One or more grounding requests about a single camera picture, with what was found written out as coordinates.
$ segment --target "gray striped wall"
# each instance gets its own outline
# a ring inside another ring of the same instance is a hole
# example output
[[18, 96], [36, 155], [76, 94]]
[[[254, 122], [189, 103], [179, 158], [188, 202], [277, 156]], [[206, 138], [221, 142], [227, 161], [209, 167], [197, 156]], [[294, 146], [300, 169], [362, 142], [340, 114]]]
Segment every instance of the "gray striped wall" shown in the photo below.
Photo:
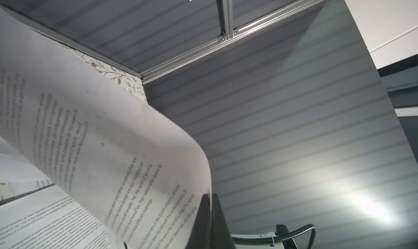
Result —
[[313, 223], [318, 249], [416, 245], [417, 163], [343, 0], [145, 92], [206, 152], [231, 233]]

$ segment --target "floral wallpaper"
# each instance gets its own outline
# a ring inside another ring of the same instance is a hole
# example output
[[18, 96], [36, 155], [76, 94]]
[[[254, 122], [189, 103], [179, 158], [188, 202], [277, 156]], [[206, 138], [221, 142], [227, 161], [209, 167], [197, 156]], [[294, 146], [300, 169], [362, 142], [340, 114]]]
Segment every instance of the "floral wallpaper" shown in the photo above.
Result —
[[112, 80], [119, 86], [128, 90], [131, 94], [138, 97], [140, 100], [147, 102], [144, 92], [144, 86], [142, 85], [142, 80], [134, 75], [126, 73], [118, 68], [115, 68], [109, 64], [103, 63], [89, 55], [81, 53], [73, 48], [70, 48], [66, 45], [61, 44], [65, 49], [67, 49], [72, 55], [80, 59], [91, 68], [97, 70], [106, 78]]

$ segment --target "metal beam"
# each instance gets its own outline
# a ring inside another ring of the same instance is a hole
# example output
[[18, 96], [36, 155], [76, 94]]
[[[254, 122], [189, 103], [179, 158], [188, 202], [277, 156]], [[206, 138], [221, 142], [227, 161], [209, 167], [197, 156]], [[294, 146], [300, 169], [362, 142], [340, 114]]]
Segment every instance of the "metal beam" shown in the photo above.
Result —
[[227, 40], [225, 38], [222, 39], [222, 37], [212, 40], [199, 47], [189, 50], [188, 52], [183, 53], [175, 58], [172, 58], [162, 64], [159, 64], [158, 66], [154, 68], [148, 69], [140, 73], [141, 77], [143, 78], [143, 83], [146, 84], [155, 79], [158, 79], [164, 76], [165, 74], [168, 74], [176, 69], [179, 69], [197, 59], [203, 58], [210, 53], [213, 53], [223, 47], [226, 47], [229, 44], [235, 43], [239, 41], [240, 39], [247, 37], [250, 34], [253, 34], [254, 32], [257, 32], [265, 27], [275, 24], [287, 17], [290, 17], [298, 12], [301, 12], [322, 1], [324, 0], [296, 0], [253, 22], [250, 22], [242, 27], [239, 27], [232, 32], [229, 31], [230, 34], [233, 35], [233, 37], [230, 37]]
[[228, 40], [234, 37], [233, 31], [233, 0], [222, 1], [222, 15], [224, 17], [225, 38]]
[[38, 32], [39, 34], [44, 35], [45, 37], [49, 37], [50, 39], [57, 41], [59, 43], [65, 44], [75, 50], [78, 50], [86, 55], [89, 55], [101, 62], [104, 62], [106, 64], [109, 64], [111, 66], [114, 66], [126, 73], [132, 74], [138, 78], [140, 77], [140, 74], [138, 72], [133, 71], [132, 69], [129, 69], [105, 56], [103, 56], [100, 53], [97, 53], [96, 51], [92, 51], [91, 49], [84, 47], [83, 45], [53, 31], [50, 30], [49, 28], [42, 26], [41, 24], [34, 22], [33, 20], [30, 20], [29, 18], [20, 15], [17, 12], [14, 12], [8, 8], [6, 8], [5, 6], [0, 5], [0, 8], [3, 9], [4, 11], [6, 11], [10, 16], [12, 16], [13, 18], [17, 19], [18, 21], [22, 22], [23, 24], [27, 25], [29, 28], [31, 28], [32, 30]]

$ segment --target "cable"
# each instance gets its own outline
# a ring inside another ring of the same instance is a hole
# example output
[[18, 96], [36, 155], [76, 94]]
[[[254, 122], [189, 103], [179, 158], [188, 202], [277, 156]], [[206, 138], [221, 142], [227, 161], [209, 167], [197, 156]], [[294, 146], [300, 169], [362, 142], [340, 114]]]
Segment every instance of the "cable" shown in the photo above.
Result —
[[[275, 236], [273, 237], [274, 242], [283, 242], [286, 240], [290, 240], [292, 238], [295, 238], [297, 236], [300, 236], [301, 234], [312, 230], [311, 232], [311, 238], [309, 238], [309, 243], [307, 249], [312, 249], [314, 246], [315, 236], [316, 236], [316, 227], [313, 224], [305, 225], [295, 231], [292, 231], [288, 234], [285, 234], [283, 236]], [[240, 238], [240, 237], [232, 237], [234, 243], [236, 244], [271, 244], [272, 240], [271, 237], [264, 237], [264, 238]]]

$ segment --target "vertical metal post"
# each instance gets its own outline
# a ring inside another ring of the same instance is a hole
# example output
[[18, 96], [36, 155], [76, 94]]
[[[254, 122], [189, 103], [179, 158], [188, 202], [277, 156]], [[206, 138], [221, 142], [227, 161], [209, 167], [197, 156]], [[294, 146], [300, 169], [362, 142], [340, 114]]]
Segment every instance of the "vertical metal post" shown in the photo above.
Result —
[[233, 0], [222, 0], [222, 13], [224, 16], [225, 38], [228, 40], [234, 37]]

